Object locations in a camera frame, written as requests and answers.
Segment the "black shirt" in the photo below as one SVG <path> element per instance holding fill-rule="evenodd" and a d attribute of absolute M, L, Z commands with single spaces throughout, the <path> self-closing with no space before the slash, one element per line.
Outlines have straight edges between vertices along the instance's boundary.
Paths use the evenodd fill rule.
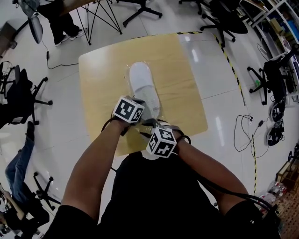
<path fill-rule="evenodd" d="M 149 237 L 158 235 L 222 238 L 250 231 L 262 218 L 243 201 L 225 216 L 212 206 L 195 172 L 178 156 L 147 160 L 130 154 L 116 171 L 111 200 L 97 225 L 86 213 L 61 206 L 44 239 Z"/>
<path fill-rule="evenodd" d="M 21 221 L 19 220 L 17 216 L 17 211 L 14 208 L 8 209 L 5 214 L 4 218 L 7 222 L 7 225 L 12 230 L 20 230 L 21 229 Z"/>

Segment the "wooden table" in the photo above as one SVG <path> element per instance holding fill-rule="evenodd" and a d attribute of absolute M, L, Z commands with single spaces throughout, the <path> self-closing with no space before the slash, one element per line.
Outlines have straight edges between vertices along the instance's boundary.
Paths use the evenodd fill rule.
<path fill-rule="evenodd" d="M 90 139 L 104 123 L 122 95 L 129 94 L 128 67 L 145 61 L 150 67 L 163 115 L 185 134 L 207 130 L 207 122 L 188 58 L 176 34 L 136 38 L 86 53 L 79 58 L 85 119 Z M 135 128 L 121 137 L 116 156 L 144 150 L 145 141 Z"/>
<path fill-rule="evenodd" d="M 97 9 L 96 9 L 95 13 L 93 13 L 92 11 L 90 11 L 90 10 L 88 9 L 88 8 L 89 8 L 89 4 L 90 4 L 91 2 L 95 2 L 95 3 L 97 2 L 97 3 L 98 3 L 98 5 L 97 5 Z M 102 4 L 101 4 L 101 0 L 64 0 L 64 8 L 63 8 L 63 10 L 62 10 L 62 12 L 61 12 L 60 15 L 62 16 L 62 15 L 65 15 L 65 14 L 67 14 L 67 13 L 73 11 L 73 10 L 76 10 L 77 13 L 78 13 L 78 16 L 79 16 L 79 19 L 80 19 L 82 28 L 84 29 L 84 26 L 83 26 L 83 23 L 82 23 L 80 14 L 79 14 L 79 12 L 78 12 L 78 8 L 79 8 L 79 7 L 82 7 L 83 9 L 85 9 L 85 10 L 87 11 L 87 29 L 88 29 L 88 30 L 87 30 L 87 34 L 85 33 L 85 36 L 86 36 L 86 39 L 87 39 L 88 44 L 91 45 L 91 37 L 92 37 L 92 32 L 93 32 L 93 24 L 92 24 L 92 28 L 91 28 L 91 30 L 89 30 L 89 13 L 91 13 L 91 14 L 94 15 L 94 17 L 93 17 L 93 23 L 94 23 L 95 17 L 98 17 L 98 18 L 100 18 L 102 21 L 104 21 L 105 23 L 107 23 L 109 26 L 111 26 L 112 28 L 114 28 L 115 30 L 117 30 L 120 34 L 122 34 L 122 32 L 121 32 L 121 28 L 120 28 L 120 26 L 118 25 L 118 22 L 117 22 L 117 20 L 116 20 L 116 17 L 115 17 L 115 15 L 114 15 L 114 12 L 112 11 L 112 9 L 111 9 L 111 7 L 110 7 L 110 3 L 112 3 L 112 1 L 111 1 L 111 0 L 106 0 L 106 2 L 107 2 L 108 6 L 109 6 L 109 8 L 110 8 L 110 11 L 111 11 L 111 13 L 112 13 L 112 15 L 113 15 L 114 20 L 113 20 L 113 18 L 109 15 L 109 13 L 107 12 L 107 10 L 102 6 Z M 101 18 L 100 16 L 97 15 L 97 11 L 98 11 L 99 6 L 101 6 L 102 9 L 105 11 L 105 13 L 109 16 L 109 18 L 110 18 L 110 20 L 111 20 L 111 22 L 112 22 L 112 24 L 113 24 L 114 26 L 113 26 L 112 24 L 110 24 L 109 22 L 107 22 L 106 20 L 104 20 L 103 18 Z"/>

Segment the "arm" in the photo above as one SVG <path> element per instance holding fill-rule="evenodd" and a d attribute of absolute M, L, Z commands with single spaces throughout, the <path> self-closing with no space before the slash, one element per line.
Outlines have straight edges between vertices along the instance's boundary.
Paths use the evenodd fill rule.
<path fill-rule="evenodd" d="M 9 204 L 14 207 L 14 209 L 17 211 L 17 217 L 20 221 L 22 221 L 22 219 L 24 218 L 25 214 L 24 212 L 21 210 L 21 208 L 15 203 L 15 201 L 11 198 L 9 192 L 4 191 L 3 193 L 5 199 L 9 202 Z"/>
<path fill-rule="evenodd" d="M 113 120 L 82 154 L 67 183 L 62 205 L 99 219 L 100 200 L 121 132 L 127 123 Z"/>
<path fill-rule="evenodd" d="M 198 174 L 227 190 L 248 194 L 240 180 L 212 157 L 200 152 L 184 140 L 179 141 L 177 147 L 179 149 L 179 157 Z M 244 201 L 242 198 L 223 194 L 208 186 L 206 189 L 215 197 L 219 210 L 223 215 L 225 215 L 233 206 Z"/>

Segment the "hazard tape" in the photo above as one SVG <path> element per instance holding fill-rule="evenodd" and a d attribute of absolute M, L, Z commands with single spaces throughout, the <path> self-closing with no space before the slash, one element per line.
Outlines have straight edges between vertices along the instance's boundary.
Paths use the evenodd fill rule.
<path fill-rule="evenodd" d="M 176 34 L 178 34 L 178 35 L 183 35 L 183 34 L 199 34 L 199 33 L 202 33 L 202 32 L 176 32 Z"/>
<path fill-rule="evenodd" d="M 246 106 L 246 103 L 245 103 L 245 98 L 244 98 L 244 95 L 243 95 L 242 87 L 241 87 L 241 84 L 240 84 L 239 78 L 238 78 L 238 76 L 237 76 L 237 73 L 236 73 L 236 71 L 234 70 L 234 68 L 233 68 L 233 66 L 232 66 L 232 64 L 231 64 L 231 62 L 230 62 L 230 60 L 229 60 L 229 58 L 228 58 L 228 56 L 227 56 L 226 52 L 224 51 L 223 47 L 221 46 L 221 43 L 220 43 L 220 41 L 218 40 L 218 38 L 217 38 L 215 35 L 214 35 L 214 37 L 215 37 L 215 39 L 216 39 L 217 43 L 219 44 L 219 46 L 220 46 L 220 48 L 221 48 L 221 50 L 222 50 L 222 52 L 223 52 L 223 54 L 224 54 L 225 58 L 227 59 L 227 61 L 228 61 L 228 63 L 229 63 L 229 66 L 230 66 L 230 68 L 232 69 L 232 71 L 233 71 L 233 73 L 234 73 L 235 79 L 237 80 L 238 86 L 239 86 L 239 88 L 240 88 L 240 92 L 241 92 L 241 95 L 242 95 L 242 98 L 243 98 L 243 103 L 244 103 L 244 106 Z"/>
<path fill-rule="evenodd" d="M 254 138 L 252 136 L 253 156 L 254 156 L 254 194 L 256 193 L 256 178 L 257 178 L 257 166 L 256 166 L 256 148 L 254 147 Z"/>

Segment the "white slipper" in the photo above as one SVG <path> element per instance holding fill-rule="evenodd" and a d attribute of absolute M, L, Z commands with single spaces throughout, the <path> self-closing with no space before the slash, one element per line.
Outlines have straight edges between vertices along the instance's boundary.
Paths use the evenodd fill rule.
<path fill-rule="evenodd" d="M 160 114 L 160 101 L 157 95 L 150 68 L 144 62 L 136 62 L 130 67 L 129 78 L 134 98 L 145 101 L 142 119 L 157 119 Z"/>

